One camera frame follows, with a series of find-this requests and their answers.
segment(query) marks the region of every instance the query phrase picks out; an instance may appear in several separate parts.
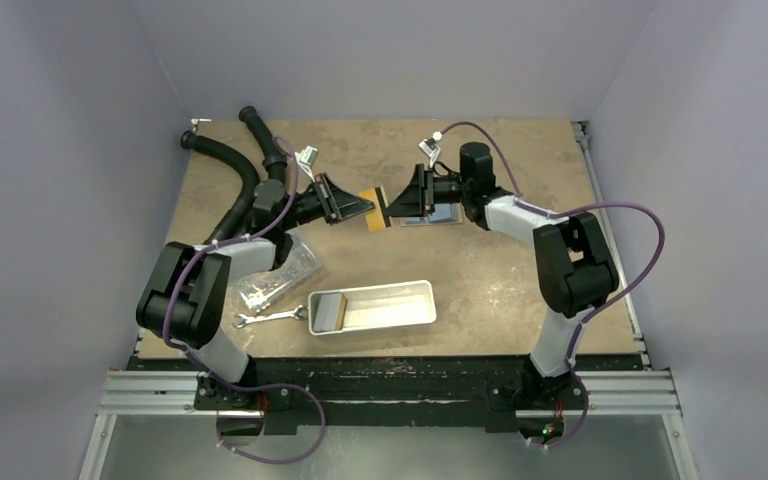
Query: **table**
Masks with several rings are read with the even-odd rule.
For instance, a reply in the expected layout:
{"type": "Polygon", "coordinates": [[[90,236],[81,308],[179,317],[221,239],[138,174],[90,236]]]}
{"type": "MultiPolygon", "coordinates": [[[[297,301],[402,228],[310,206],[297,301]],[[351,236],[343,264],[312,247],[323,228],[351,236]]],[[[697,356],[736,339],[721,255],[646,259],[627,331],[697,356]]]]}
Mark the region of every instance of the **table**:
{"type": "MultiPolygon", "coordinates": [[[[359,192],[383,186],[395,198],[416,163],[427,161],[417,143],[451,123],[448,120],[269,121],[296,150],[319,149],[314,171],[327,172],[341,188],[359,192]]],[[[566,120],[478,121],[494,136],[512,164],[524,198],[561,211],[591,203],[594,195],[566,120]]],[[[238,149],[265,178],[262,153],[245,125],[202,122],[199,134],[238,149]]],[[[441,159],[458,164],[460,145],[482,141],[467,127],[443,140],[441,159]]],[[[512,190],[501,164],[498,184],[512,190]]],[[[306,185],[302,177],[299,191],[306,185]]],[[[219,161],[193,154],[168,239],[199,243],[236,198],[239,177],[219,161]]],[[[305,303],[314,290],[428,280],[434,290],[437,321],[431,325],[314,337],[307,324],[278,320],[238,330],[235,313],[244,312],[236,291],[226,295],[222,328],[254,357],[414,356],[517,354],[531,351],[546,311],[537,284],[533,250],[505,235],[468,221],[460,225],[401,227],[370,233],[363,218],[330,227],[317,221],[300,227],[325,263],[325,271],[301,285],[269,311],[305,303]]],[[[581,342],[581,353],[635,352],[623,302],[597,317],[581,342]]],[[[180,352],[147,333],[141,358],[177,358],[180,352]]]]}

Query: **wrench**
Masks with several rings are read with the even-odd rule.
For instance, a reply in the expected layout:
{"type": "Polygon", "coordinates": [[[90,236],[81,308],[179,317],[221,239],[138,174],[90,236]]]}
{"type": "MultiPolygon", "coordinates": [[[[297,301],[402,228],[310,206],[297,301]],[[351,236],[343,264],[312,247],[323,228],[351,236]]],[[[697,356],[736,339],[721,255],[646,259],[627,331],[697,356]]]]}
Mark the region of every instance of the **wrench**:
{"type": "Polygon", "coordinates": [[[273,313],[271,315],[261,315],[258,317],[251,317],[243,313],[238,313],[236,317],[239,318],[240,321],[234,324],[234,328],[243,328],[250,323],[278,320],[279,318],[295,318],[296,320],[307,320],[307,307],[304,305],[299,305],[298,307],[288,312],[273,313]]]}

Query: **metal frame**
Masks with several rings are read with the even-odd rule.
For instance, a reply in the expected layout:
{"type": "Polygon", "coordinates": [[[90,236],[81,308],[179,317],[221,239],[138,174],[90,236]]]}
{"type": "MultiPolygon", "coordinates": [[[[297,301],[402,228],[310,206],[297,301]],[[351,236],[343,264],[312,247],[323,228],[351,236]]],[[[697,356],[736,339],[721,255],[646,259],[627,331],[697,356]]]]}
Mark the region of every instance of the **metal frame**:
{"type": "MultiPolygon", "coordinates": [[[[197,126],[201,119],[193,119],[197,126]]],[[[597,201],[602,201],[602,192],[593,170],[590,158],[589,137],[586,134],[586,122],[572,122],[576,141],[581,149],[582,161],[587,169],[593,193],[597,201]]],[[[617,253],[616,240],[606,212],[601,212],[605,236],[617,265],[621,284],[627,285],[622,263],[617,253]]],[[[675,391],[672,375],[668,371],[652,371],[646,343],[640,331],[637,314],[630,297],[625,298],[634,342],[641,355],[646,371],[618,372],[580,372],[585,387],[590,392],[590,410],[588,415],[659,415],[664,422],[667,442],[676,471],[681,480],[698,480],[699,473],[693,461],[690,447],[684,433],[681,417],[681,405],[675,391]]],[[[142,343],[143,329],[135,345],[135,353],[142,343]]],[[[180,371],[124,371],[110,372],[104,385],[104,394],[98,409],[92,437],[84,457],[80,479],[100,478],[104,460],[110,446],[110,440],[116,419],[120,415],[196,415],[257,417],[257,411],[204,411],[193,408],[197,390],[196,372],[180,371]]],[[[581,414],[581,410],[567,411],[570,415],[581,414]]],[[[517,418],[551,416],[553,412],[542,410],[520,410],[517,418]]]]}

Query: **clear plastic bag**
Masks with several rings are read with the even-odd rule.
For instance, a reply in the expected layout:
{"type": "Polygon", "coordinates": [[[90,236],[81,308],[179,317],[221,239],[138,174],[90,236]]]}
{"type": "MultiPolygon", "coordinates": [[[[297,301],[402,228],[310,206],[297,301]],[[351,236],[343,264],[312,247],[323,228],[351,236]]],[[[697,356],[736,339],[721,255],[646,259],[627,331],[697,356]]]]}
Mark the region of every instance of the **clear plastic bag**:
{"type": "Polygon", "coordinates": [[[322,269],[322,262],[302,235],[290,232],[290,236],[293,237],[293,248],[281,268],[248,275],[233,283],[246,308],[253,314],[263,312],[322,269]]]}

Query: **black pipe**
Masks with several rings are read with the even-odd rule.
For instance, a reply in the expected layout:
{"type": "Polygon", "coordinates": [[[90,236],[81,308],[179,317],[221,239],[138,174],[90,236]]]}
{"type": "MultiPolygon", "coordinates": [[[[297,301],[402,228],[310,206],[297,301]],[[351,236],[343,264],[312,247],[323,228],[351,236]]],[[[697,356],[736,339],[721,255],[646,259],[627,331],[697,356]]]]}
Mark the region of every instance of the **black pipe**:
{"type": "Polygon", "coordinates": [[[221,241],[233,237],[243,225],[243,219],[246,213],[251,209],[254,202],[254,189],[260,183],[260,175],[255,170],[251,161],[242,153],[223,143],[217,142],[211,138],[196,135],[191,131],[184,132],[181,135],[181,147],[187,150],[195,150],[209,157],[213,157],[222,163],[233,168],[243,181],[240,194],[231,208],[225,212],[222,220],[216,224],[210,236],[205,243],[213,240],[221,241]]]}
{"type": "Polygon", "coordinates": [[[257,114],[257,110],[249,105],[240,110],[240,121],[245,123],[252,132],[254,139],[263,152],[263,168],[266,169],[267,178],[272,178],[284,184],[287,178],[287,157],[275,146],[272,140],[272,132],[263,123],[263,119],[257,114]]]}

